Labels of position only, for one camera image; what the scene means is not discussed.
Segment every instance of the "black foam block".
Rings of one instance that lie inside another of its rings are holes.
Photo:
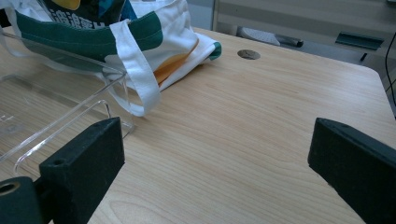
[[[366,223],[396,223],[395,149],[343,123],[317,119],[308,163]]]
[[[20,176],[0,182],[0,223],[45,223],[35,185],[31,178]]]
[[[93,124],[42,162],[42,185],[58,206],[54,223],[87,223],[123,164],[119,118]]]

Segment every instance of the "green fabric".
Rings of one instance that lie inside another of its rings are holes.
[[[210,61],[217,59],[221,55],[221,44],[219,42],[215,42],[215,50],[209,55]]]
[[[18,12],[17,24],[21,37],[56,49],[102,62],[107,55],[117,54],[115,39],[109,27],[81,30],[58,22],[37,21]],[[142,51],[158,48],[163,42],[161,22],[155,12],[132,21],[128,26]]]

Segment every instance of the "table surface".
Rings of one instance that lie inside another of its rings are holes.
[[[307,156],[318,117],[396,147],[378,74],[230,35],[222,56],[134,120],[126,163],[90,223],[363,223]],[[260,53],[257,60],[240,49]]]

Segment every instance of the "white strap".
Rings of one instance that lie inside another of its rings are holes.
[[[160,102],[160,89],[148,61],[129,30],[128,22],[113,23],[110,29],[116,38],[117,53],[142,101],[142,105],[131,104],[130,112],[140,117]]]

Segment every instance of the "orange fabric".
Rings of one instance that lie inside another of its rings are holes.
[[[52,0],[56,5],[64,7],[70,10],[76,10],[79,8],[80,0]]]
[[[154,76],[157,79],[158,84],[161,86],[161,83],[166,80],[173,72],[175,72],[186,59],[190,56],[192,51],[197,47],[199,39],[195,43],[195,46],[192,50],[187,54],[178,54],[175,56],[170,57],[165,62],[163,62],[157,70],[154,71]]]

